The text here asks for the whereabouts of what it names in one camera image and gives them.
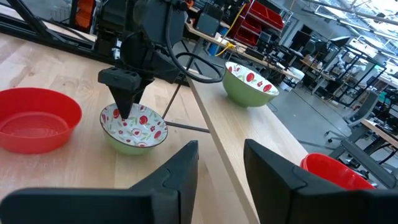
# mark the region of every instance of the wooden countertop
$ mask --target wooden countertop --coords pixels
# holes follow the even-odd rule
[[[142,156],[125,156],[110,148],[98,118],[114,100],[108,87],[97,82],[98,72],[110,65],[4,34],[0,34],[0,52],[0,90],[49,88],[72,97],[83,111],[71,140],[60,149],[22,155],[0,148],[0,201],[25,187],[126,189],[155,171],[187,142],[198,140],[200,160],[192,223],[248,223],[209,134],[169,127],[167,139]],[[147,87],[141,102],[163,114],[176,87],[156,80]],[[206,128],[191,90],[184,86],[166,119]]]
[[[254,139],[298,166],[308,153],[268,106],[242,108],[227,98],[222,83],[203,84],[189,78],[188,82],[249,222],[257,223],[244,168],[244,140]]]
[[[16,19],[23,20],[22,17],[18,14],[18,12],[16,12],[15,10],[13,10],[13,9],[11,9],[10,7],[7,7],[7,6],[0,5],[0,13],[1,13],[1,14],[5,14],[5,15],[7,15],[7,16],[14,17],[14,18],[16,18]],[[54,30],[54,31],[60,32],[60,33],[65,34],[65,35],[69,35],[70,37],[74,37],[74,38],[80,39],[79,36],[75,35],[74,33],[70,32],[70,31],[67,31],[67,30],[65,30],[65,29],[63,29],[63,28],[61,28],[61,27],[59,27],[59,26],[53,25],[53,24],[48,23],[48,22],[44,22],[44,24],[45,24],[50,30]],[[86,37],[87,39],[92,40],[93,42],[94,42],[94,41],[96,40],[96,38],[97,38],[97,36],[95,36],[95,35],[86,34],[86,33],[84,33],[84,32],[80,32],[80,31],[78,31],[78,30],[76,30],[76,32],[78,32],[79,34],[83,35],[83,36]]]
[[[390,75],[384,75],[384,74],[382,74],[382,75],[379,77],[379,80],[380,80],[380,81],[383,81],[384,83],[387,83],[387,84],[390,85],[390,86],[393,86],[394,88],[398,88],[398,79],[397,79],[397,78],[394,78],[394,77],[392,77],[392,76],[390,76]]]
[[[209,42],[211,42],[211,43],[213,43],[213,44],[217,44],[217,45],[220,45],[220,46],[222,46],[222,47],[226,47],[225,44],[222,44],[222,43],[217,39],[217,35],[216,35],[216,37],[210,37],[209,35],[206,35],[206,34],[200,32],[200,31],[197,31],[195,28],[192,27],[192,24],[189,24],[189,23],[187,23],[187,22],[185,23],[185,27],[186,27],[187,30],[188,30],[189,32],[191,32],[192,34],[195,34],[195,35],[197,35],[197,36],[199,36],[199,37],[202,37],[203,39],[205,39],[205,40],[207,40],[207,41],[209,41]],[[247,59],[252,60],[253,62],[256,62],[256,63],[258,63],[258,64],[260,64],[260,65],[263,65],[263,66],[265,66],[265,67],[268,67],[268,68],[270,68],[270,69],[273,69],[273,70],[280,70],[280,72],[281,72],[282,74],[286,75],[287,77],[294,78],[294,79],[297,79],[297,80],[300,79],[299,77],[295,76],[290,70],[287,70],[287,71],[286,71],[286,70],[281,70],[281,69],[279,69],[279,68],[276,68],[276,67],[273,66],[273,65],[268,64],[268,63],[267,63],[266,61],[264,61],[264,60],[259,60],[258,58],[255,58],[255,57],[253,57],[253,56],[251,56],[251,55],[246,54],[244,51],[246,50],[247,46],[245,46],[245,45],[243,45],[243,44],[241,44],[241,43],[238,43],[238,45],[239,45],[239,47],[238,47],[236,50],[230,50],[230,51],[233,51],[233,52],[235,52],[235,53],[237,53],[237,54],[239,54],[239,55],[242,55],[243,57],[246,57]]]
[[[390,135],[386,134],[384,131],[380,130],[378,127],[376,127],[375,122],[364,119],[361,121],[361,123],[398,149],[398,141],[392,138]]]
[[[304,61],[303,59],[300,59],[300,62],[303,63],[305,66],[310,67],[312,70],[316,71],[317,73],[320,73],[321,76],[322,76],[323,78],[325,78],[326,80],[332,80],[332,81],[335,81],[335,80],[336,80],[335,77],[332,77],[331,75],[327,75],[327,74],[323,73],[321,70],[319,70],[319,69],[315,66],[315,64],[312,64],[312,65],[311,65],[311,63],[308,63],[307,61]]]

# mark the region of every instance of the floral bowl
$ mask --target floral bowl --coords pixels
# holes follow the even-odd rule
[[[228,98],[239,106],[263,106],[279,95],[273,84],[243,65],[226,62],[224,73],[223,86]]]
[[[150,108],[133,104],[128,119],[122,119],[116,104],[108,105],[99,117],[105,138],[112,147],[125,154],[149,152],[167,137],[167,125]]]

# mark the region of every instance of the red storage bin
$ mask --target red storage bin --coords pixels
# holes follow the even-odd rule
[[[251,18],[247,17],[243,21],[242,26],[247,28],[252,33],[255,33],[257,35],[260,35],[260,33],[261,33],[261,23],[256,21],[255,19],[251,19]]]
[[[273,26],[275,26],[276,28],[278,28],[279,30],[282,30],[284,28],[284,22],[282,20],[282,17],[278,13],[276,13],[268,8],[267,8],[267,12],[268,12],[268,19],[269,19],[268,22],[270,24],[272,24]]]
[[[250,47],[254,47],[257,43],[258,36],[252,32],[246,31],[245,29],[240,29],[236,35],[235,39],[242,44],[246,44]]]
[[[277,30],[281,30],[284,27],[282,18],[278,13],[257,1],[253,2],[248,15]]]

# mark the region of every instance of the desk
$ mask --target desk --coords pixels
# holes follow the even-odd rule
[[[392,146],[398,149],[398,141],[392,138],[390,135],[386,134],[380,128],[376,127],[375,122],[364,119],[361,123],[369,128],[371,131],[375,132],[378,136],[382,137],[386,142],[390,143]]]
[[[379,77],[379,80],[384,82],[384,83],[386,83],[386,84],[388,84],[388,85],[390,85],[390,86],[392,86],[392,87],[394,87],[394,88],[398,88],[398,79],[394,78],[394,77],[392,77],[390,75],[382,74]]]
[[[194,53],[194,54],[197,54],[197,52],[195,52],[195,50],[197,50],[197,49],[198,49],[198,46],[201,45],[201,43],[203,42],[203,39],[204,39],[204,40],[207,40],[207,41],[209,41],[209,42],[211,42],[211,43],[213,43],[213,44],[217,44],[217,45],[220,45],[220,46],[222,46],[222,47],[226,47],[225,44],[222,44],[222,43],[218,40],[217,35],[216,35],[216,37],[210,37],[209,35],[206,35],[206,34],[204,34],[204,33],[202,33],[202,32],[197,31],[195,28],[192,27],[192,24],[189,24],[189,23],[187,23],[187,22],[185,23],[185,27],[187,28],[187,30],[188,30],[190,33],[195,34],[195,35],[199,36],[199,38],[200,38],[200,40],[198,40],[198,42],[197,42],[196,45],[195,45],[194,51],[192,52],[192,53]],[[236,49],[236,50],[230,50],[230,49],[228,49],[228,50],[230,50],[230,51],[232,51],[232,52],[234,52],[234,53],[237,53],[237,54],[239,54],[239,55],[242,55],[243,57],[246,57],[247,59],[249,59],[249,60],[251,60],[251,61],[253,61],[253,62],[256,62],[256,63],[258,63],[258,64],[260,64],[260,65],[263,65],[263,66],[265,66],[265,67],[267,67],[267,68],[270,68],[270,69],[272,69],[272,70],[278,70],[278,71],[280,71],[283,75],[286,75],[287,77],[294,78],[294,79],[297,79],[297,80],[300,79],[299,77],[296,77],[296,76],[295,76],[291,71],[289,71],[289,70],[281,70],[281,69],[276,68],[275,66],[269,64],[269,63],[266,62],[265,60],[259,60],[258,58],[255,58],[255,57],[253,57],[253,56],[251,56],[251,55],[246,54],[244,51],[246,50],[247,47],[246,47],[245,45],[239,44],[239,43],[238,43],[238,45],[240,46],[240,47],[238,47],[238,49]]]
[[[227,98],[222,83],[188,82],[249,222],[257,223],[244,171],[244,140],[254,139],[298,166],[307,152],[268,106],[242,108]]]
[[[328,81],[336,81],[335,77],[323,73],[321,70],[319,70],[314,65],[311,65],[310,63],[308,63],[308,62],[306,62],[306,61],[304,61],[302,59],[300,60],[300,62],[303,63],[306,67],[311,68],[312,70],[316,71],[317,73],[319,73],[321,75],[321,79],[318,81],[317,85],[312,90],[312,94],[314,94],[326,80],[328,80]]]
[[[83,111],[71,140],[56,151],[21,155],[0,149],[0,200],[24,187],[126,189],[197,139],[200,160],[192,223],[248,223],[209,134],[169,127],[165,142],[148,154],[125,156],[110,148],[98,116],[113,98],[108,87],[97,82],[98,72],[110,65],[4,34],[0,34],[0,52],[0,90],[49,88],[72,97]],[[156,80],[147,87],[142,104],[162,114],[176,87]],[[167,119],[206,128],[189,88],[181,87],[175,103]]]

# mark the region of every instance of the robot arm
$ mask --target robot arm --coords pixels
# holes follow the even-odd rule
[[[133,103],[139,103],[155,73],[167,73],[170,83],[179,73],[202,83],[222,81],[222,74],[210,62],[191,53],[174,55],[172,51],[172,46],[182,39],[187,9],[182,0],[138,0],[132,12],[127,8],[125,24],[130,26],[124,28],[121,63],[98,74],[98,81],[109,87],[122,118],[128,118]],[[206,79],[192,75],[178,62],[184,55],[205,62],[219,77]]]

